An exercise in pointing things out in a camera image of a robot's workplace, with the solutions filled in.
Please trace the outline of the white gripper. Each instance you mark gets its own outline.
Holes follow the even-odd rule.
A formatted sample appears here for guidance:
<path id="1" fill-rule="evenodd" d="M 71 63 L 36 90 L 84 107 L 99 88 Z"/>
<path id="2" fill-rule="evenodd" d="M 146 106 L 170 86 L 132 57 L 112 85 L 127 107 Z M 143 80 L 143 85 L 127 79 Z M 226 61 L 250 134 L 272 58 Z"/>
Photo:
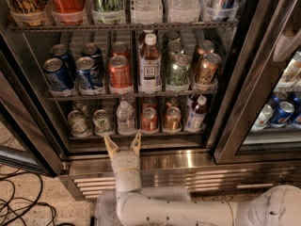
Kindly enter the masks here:
<path id="1" fill-rule="evenodd" d="M 142 188 L 139 157 L 141 132 L 136 132 L 130 151 L 119 151 L 119 146 L 109 135 L 104 135 L 103 139 L 108 155 L 112 160 L 111 166 L 115 176 L 116 191 L 118 193 L 140 191 Z"/>

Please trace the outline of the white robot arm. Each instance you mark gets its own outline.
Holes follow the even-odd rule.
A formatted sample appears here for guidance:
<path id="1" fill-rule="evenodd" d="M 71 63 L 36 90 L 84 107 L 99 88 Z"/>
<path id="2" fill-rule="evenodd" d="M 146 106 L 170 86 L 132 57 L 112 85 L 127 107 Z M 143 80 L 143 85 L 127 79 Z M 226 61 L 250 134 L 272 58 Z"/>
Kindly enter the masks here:
<path id="1" fill-rule="evenodd" d="M 167 223 L 172 226 L 300 226 L 301 189 L 274 186 L 250 202 L 171 202 L 141 193 L 141 134 L 128 150 L 105 135 L 115 176 L 116 212 L 123 226 Z"/>

